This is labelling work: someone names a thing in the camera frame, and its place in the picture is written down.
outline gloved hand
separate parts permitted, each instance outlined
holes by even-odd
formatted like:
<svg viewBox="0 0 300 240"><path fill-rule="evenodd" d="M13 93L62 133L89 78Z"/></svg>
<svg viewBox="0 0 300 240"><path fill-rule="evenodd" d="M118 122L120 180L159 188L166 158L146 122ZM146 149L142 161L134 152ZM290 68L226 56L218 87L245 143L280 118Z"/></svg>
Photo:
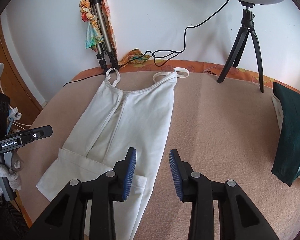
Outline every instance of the gloved hand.
<svg viewBox="0 0 300 240"><path fill-rule="evenodd" d="M9 185L12 189L21 190L21 180L19 177L19 172L15 172L13 169L7 169L6 166L0 164L0 177L7 177L9 181ZM0 186L0 196L3 193L2 188Z"/></svg>

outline tripod leg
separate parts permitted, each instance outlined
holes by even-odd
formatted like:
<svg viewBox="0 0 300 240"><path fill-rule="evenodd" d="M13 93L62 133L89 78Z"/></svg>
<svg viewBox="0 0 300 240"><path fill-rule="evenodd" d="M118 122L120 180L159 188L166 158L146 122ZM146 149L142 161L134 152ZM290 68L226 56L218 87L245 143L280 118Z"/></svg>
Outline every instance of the tripod leg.
<svg viewBox="0 0 300 240"><path fill-rule="evenodd" d="M246 34L249 32L247 28L244 28L243 26L240 27L239 32L237 34L237 37L235 38L234 44L232 46L231 52L229 54L229 57L225 63L225 66L223 67L219 78L217 79L218 83L221 83L225 80L235 58L238 55L238 52L243 44L243 41L246 37Z"/></svg>
<svg viewBox="0 0 300 240"><path fill-rule="evenodd" d="M245 38L244 38L244 40L243 40L243 43L242 43L241 48L240 48L240 50L239 50L239 52L238 52L238 55L237 55L237 57L236 57L235 60L234 60L233 67L237 67L237 66L239 65L239 62L240 62L240 59L241 59L241 56L242 56L244 47L245 47L246 44L247 44L247 39L248 39L248 37L249 37L249 32L250 32L250 31L247 32L247 34L246 34L246 36L245 36Z"/></svg>
<svg viewBox="0 0 300 240"><path fill-rule="evenodd" d="M257 64L258 64L258 72L259 72L259 86L260 90L263 93L263 69L262 69L262 60L261 60L261 51L260 51L260 45L259 40L257 37L257 34L254 30L250 31L253 41L254 50L256 52L257 57Z"/></svg>

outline white shoulder strap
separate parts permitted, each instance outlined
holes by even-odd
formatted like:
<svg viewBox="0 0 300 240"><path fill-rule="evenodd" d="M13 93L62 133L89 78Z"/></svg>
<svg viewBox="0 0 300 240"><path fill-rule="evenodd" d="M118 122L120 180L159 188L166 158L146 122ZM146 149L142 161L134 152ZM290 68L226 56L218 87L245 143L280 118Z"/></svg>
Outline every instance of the white shoulder strap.
<svg viewBox="0 0 300 240"><path fill-rule="evenodd" d="M174 71L177 73L177 77L178 78L186 78L189 76L189 71L186 69L186 68L182 68L182 67L175 67L173 68ZM158 77L158 76L168 76L170 75L172 72L166 72L166 71L163 71L163 72L158 72L156 74L153 75L153 81L156 83L155 81L155 78Z"/></svg>
<svg viewBox="0 0 300 240"><path fill-rule="evenodd" d="M111 70L114 70L114 71L117 73L117 80L115 80L115 81L113 82L113 84L112 84L112 86L115 88L115 86L120 82L121 77L120 77L119 71L118 71L117 69L115 69L114 67L112 67L112 68L109 68L109 69L107 70L107 72L106 72L106 79L107 79L107 80L109 80L109 79L111 78L110 75L109 75L109 73L110 73Z"/></svg>

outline silver screw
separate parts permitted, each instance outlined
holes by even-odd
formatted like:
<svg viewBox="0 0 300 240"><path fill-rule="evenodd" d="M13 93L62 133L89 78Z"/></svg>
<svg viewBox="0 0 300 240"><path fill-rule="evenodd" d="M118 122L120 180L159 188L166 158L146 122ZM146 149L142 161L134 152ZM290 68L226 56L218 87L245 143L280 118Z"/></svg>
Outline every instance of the silver screw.
<svg viewBox="0 0 300 240"><path fill-rule="evenodd" d="M232 179L228 180L227 181L227 184L230 186L230 187L234 187L236 185L236 182Z"/></svg>
<svg viewBox="0 0 300 240"><path fill-rule="evenodd" d="M191 173L191 177L193 177L193 178L199 178L199 177L200 177L200 173L198 173L198 172L196 172L196 171L193 171L193 172Z"/></svg>
<svg viewBox="0 0 300 240"><path fill-rule="evenodd" d="M72 180L70 181L70 185L71 185L71 186L76 186L76 185L78 185L78 183L79 183L79 181L78 181L77 179L72 179Z"/></svg>
<svg viewBox="0 0 300 240"><path fill-rule="evenodd" d="M115 172L114 171L108 171L106 173L106 176L109 177L109 178L114 177L115 176Z"/></svg>

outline white wall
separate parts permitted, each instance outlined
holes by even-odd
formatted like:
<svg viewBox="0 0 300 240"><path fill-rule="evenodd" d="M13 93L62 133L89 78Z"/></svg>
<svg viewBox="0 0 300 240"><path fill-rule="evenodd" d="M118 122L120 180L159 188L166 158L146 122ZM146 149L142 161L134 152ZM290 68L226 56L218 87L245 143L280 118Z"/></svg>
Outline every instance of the white wall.
<svg viewBox="0 0 300 240"><path fill-rule="evenodd" d="M12 0L6 10L18 56L47 101L77 73L98 66L95 53L85 49L87 24L81 20L79 1ZM198 24L225 1L108 0L118 57L134 48L182 49L184 28ZM177 59L224 64L241 26L243 8L230 0L210 21L189 30L186 51ZM285 0L256 5L252 11L264 74L300 90L299 10ZM251 38L239 67L257 71Z"/></svg>

